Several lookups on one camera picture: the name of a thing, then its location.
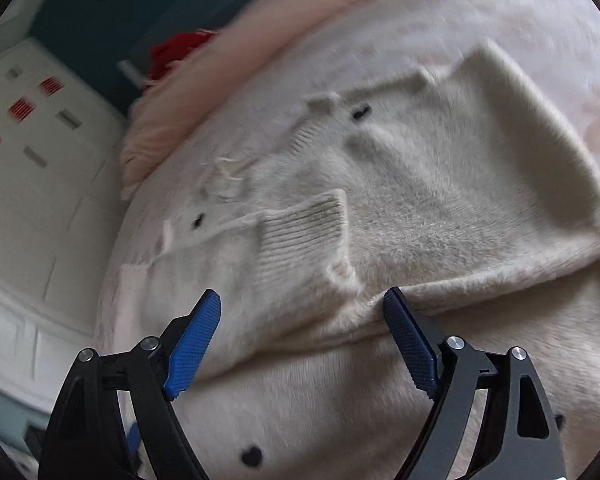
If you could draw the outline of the cream fuzzy knit sweater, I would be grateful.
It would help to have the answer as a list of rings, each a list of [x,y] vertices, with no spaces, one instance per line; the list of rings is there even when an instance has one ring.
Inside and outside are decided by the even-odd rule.
[[[388,479],[428,412],[381,299],[399,287],[474,346],[525,348],[565,419],[567,474],[600,448],[600,174],[495,44],[309,100],[256,160],[219,160],[123,260],[112,344],[206,289],[222,318],[175,404],[213,479]]]

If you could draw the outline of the white wardrobe with red stickers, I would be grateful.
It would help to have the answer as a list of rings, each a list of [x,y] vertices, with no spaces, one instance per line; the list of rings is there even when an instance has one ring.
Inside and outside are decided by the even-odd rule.
[[[34,40],[0,55],[0,390],[49,411],[124,216],[124,117]]]

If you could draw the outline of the red pillow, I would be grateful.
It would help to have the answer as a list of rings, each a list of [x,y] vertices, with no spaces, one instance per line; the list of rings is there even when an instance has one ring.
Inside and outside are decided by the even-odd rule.
[[[148,80],[158,81],[184,58],[212,40],[218,33],[215,30],[197,29],[193,32],[179,32],[171,38],[152,47],[149,52],[150,67]]]

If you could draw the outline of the dark teal headboard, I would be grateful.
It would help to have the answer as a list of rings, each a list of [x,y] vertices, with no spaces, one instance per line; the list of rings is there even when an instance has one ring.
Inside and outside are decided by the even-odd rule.
[[[146,73],[150,51],[180,32],[219,29],[252,0],[45,0],[31,34],[119,112],[140,96],[123,73]]]

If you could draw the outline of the pale pink embossed bedspread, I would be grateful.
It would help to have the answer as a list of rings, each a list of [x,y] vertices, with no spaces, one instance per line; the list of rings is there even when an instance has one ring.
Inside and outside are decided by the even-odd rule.
[[[484,44],[495,44],[524,72],[600,174],[600,14],[590,0],[377,0],[268,66],[136,191],[102,291],[99,348],[111,353],[134,346],[116,348],[111,341],[123,260],[192,196],[219,160],[249,162],[268,154],[317,96],[420,72],[441,77]]]

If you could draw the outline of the pink fluffy blanket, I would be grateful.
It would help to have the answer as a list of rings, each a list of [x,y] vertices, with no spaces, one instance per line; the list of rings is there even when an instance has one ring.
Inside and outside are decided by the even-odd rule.
[[[216,108],[301,36],[370,0],[254,0],[135,102],[120,162],[129,200]]]

